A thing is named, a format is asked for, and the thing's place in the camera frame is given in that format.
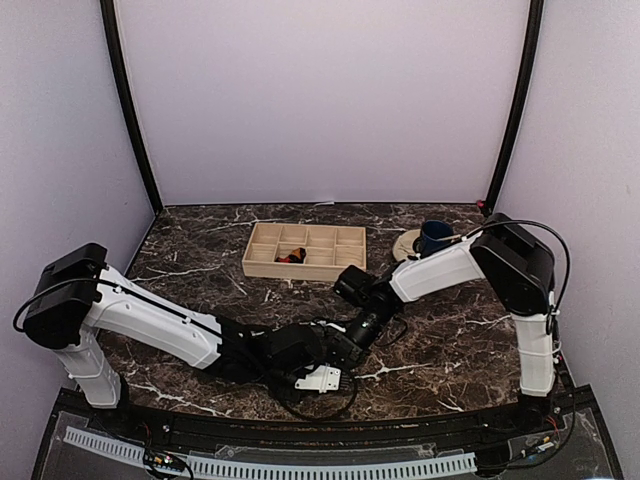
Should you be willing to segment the wooden compartment tray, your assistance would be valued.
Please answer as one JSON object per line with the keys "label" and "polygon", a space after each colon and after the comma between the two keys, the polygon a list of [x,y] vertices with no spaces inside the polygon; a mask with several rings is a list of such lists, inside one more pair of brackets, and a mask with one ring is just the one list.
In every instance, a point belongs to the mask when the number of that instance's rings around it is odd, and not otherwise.
{"label": "wooden compartment tray", "polygon": [[256,278],[334,282],[349,266],[367,268],[363,227],[258,223],[242,258]]}

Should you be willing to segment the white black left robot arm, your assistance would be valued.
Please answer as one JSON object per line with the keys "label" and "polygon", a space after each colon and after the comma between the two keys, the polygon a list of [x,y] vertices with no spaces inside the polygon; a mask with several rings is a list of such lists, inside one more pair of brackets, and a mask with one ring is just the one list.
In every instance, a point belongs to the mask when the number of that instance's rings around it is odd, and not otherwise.
{"label": "white black left robot arm", "polygon": [[281,403],[297,402],[307,392],[336,392],[348,383],[346,372],[327,358],[332,327],[271,329],[192,311],[129,281],[106,256],[103,246],[88,243],[47,265],[13,327],[55,353],[120,436],[134,435],[141,415],[124,400],[126,382],[99,346],[100,330],[168,353],[213,378],[262,384]]}

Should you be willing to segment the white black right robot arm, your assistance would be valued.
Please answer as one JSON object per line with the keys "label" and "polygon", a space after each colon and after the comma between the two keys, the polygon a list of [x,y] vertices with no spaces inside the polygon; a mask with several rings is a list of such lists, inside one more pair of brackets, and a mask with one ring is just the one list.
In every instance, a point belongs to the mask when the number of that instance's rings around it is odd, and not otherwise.
{"label": "white black right robot arm", "polygon": [[471,232],[442,241],[435,252],[403,260],[379,277],[347,267],[334,290],[360,312],[328,341],[327,363],[343,371],[356,368],[404,305],[485,280],[516,328],[519,389],[527,398],[511,410],[510,424],[521,434],[534,432],[549,416],[544,397],[556,381],[557,316],[569,281],[555,280],[554,253],[531,228],[556,233],[535,221],[495,213]]}

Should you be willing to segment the black red yellow argyle sock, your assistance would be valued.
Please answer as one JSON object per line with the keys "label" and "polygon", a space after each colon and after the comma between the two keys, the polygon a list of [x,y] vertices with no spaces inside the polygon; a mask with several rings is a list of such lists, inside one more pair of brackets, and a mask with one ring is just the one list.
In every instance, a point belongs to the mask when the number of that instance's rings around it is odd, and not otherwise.
{"label": "black red yellow argyle sock", "polygon": [[307,251],[304,247],[289,249],[287,245],[281,245],[278,247],[274,261],[286,264],[303,264],[306,256]]}

